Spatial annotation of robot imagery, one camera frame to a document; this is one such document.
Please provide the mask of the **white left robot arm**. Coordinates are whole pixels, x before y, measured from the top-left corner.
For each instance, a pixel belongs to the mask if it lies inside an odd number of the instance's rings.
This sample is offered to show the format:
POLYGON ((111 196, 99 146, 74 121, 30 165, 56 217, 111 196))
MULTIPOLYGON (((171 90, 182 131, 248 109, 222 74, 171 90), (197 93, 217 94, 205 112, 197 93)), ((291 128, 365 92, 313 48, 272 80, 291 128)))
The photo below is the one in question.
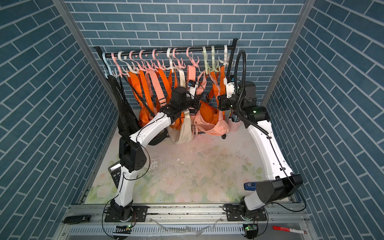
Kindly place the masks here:
POLYGON ((121 174, 116 197, 103 211, 105 222, 133 222, 136 219, 133 204, 133 191, 139 171, 150 159, 146 146, 161 131, 173 124, 181 114, 190 108, 199 109, 200 100, 183 87, 172 90, 172 97, 161 107, 156 116, 144 127, 120 141, 121 174))

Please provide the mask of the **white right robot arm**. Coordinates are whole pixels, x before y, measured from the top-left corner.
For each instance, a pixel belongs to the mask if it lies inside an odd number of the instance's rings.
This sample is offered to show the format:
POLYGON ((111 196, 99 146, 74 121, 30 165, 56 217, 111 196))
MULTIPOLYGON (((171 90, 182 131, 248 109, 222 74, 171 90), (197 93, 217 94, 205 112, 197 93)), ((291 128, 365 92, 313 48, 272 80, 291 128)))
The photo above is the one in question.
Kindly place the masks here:
POLYGON ((266 170, 266 180, 251 182, 253 192, 242 197, 238 205, 224 204, 223 210, 229 222, 264 220, 267 217, 265 207, 278 200, 290 197, 303 184, 302 176, 294 174, 286 162, 274 137, 271 118, 267 109, 257 103, 246 92, 246 52, 239 51, 235 66, 243 62, 242 82, 237 83, 237 73, 230 76, 227 89, 234 91, 219 96, 219 109, 231 110, 233 117, 244 123, 260 152, 266 170))

